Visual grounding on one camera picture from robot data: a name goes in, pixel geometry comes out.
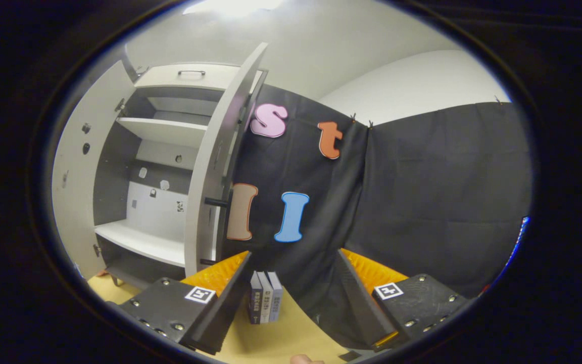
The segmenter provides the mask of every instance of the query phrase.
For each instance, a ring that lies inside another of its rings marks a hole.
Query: ceiling
[[[242,64],[269,44],[266,83],[310,99],[401,58],[457,44],[411,16],[374,0],[283,0],[242,17],[213,12],[165,14],[129,40],[134,67],[176,62]]]

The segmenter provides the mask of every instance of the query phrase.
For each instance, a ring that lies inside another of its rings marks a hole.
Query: drawer handle
[[[182,70],[182,71],[179,71],[179,72],[178,72],[179,76],[180,76],[180,75],[181,75],[183,72],[199,72],[199,73],[201,74],[201,76],[205,76],[205,75],[206,75],[206,72],[205,72],[205,71],[193,71],[193,70],[187,70],[187,69],[185,69],[185,70]]]

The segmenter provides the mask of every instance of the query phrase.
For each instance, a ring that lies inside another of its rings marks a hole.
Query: black backdrop
[[[411,362],[579,362],[582,3],[447,3],[433,6],[503,58],[540,109],[534,126],[541,188],[536,219],[502,283],[456,326],[457,336]],[[163,362],[162,352],[102,325],[74,298],[73,282],[65,288],[37,244],[28,200],[21,197],[28,196],[26,175],[33,170],[29,126],[47,96],[93,44],[153,5],[0,4],[0,362]]]
[[[511,103],[488,102],[423,113],[368,128],[318,102],[270,85],[257,104],[285,106],[286,132],[247,131],[236,184],[255,185],[251,240],[229,240],[224,256],[254,252],[341,345],[364,348],[335,274],[345,247],[403,274],[429,274],[468,298],[503,269],[529,213],[533,175],[527,119]],[[343,133],[340,157],[318,150],[319,122]],[[307,194],[292,243],[280,230],[282,193]]]

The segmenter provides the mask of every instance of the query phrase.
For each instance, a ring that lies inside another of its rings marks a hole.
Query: table surface
[[[88,283],[103,300],[116,304],[139,293],[138,288],[129,284],[116,287],[109,275],[92,277]],[[221,351],[216,355],[198,352],[230,364],[288,364],[289,358],[296,354],[305,354],[325,364],[342,364],[345,361],[338,355],[349,350],[323,332],[285,289],[278,321],[251,325],[244,302],[235,314]]]

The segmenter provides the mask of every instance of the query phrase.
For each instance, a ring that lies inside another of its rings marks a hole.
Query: drawer
[[[150,68],[138,81],[136,88],[143,87],[196,87],[225,90],[239,72],[239,67],[216,64],[176,64]],[[251,86],[252,93],[262,71],[256,71]]]

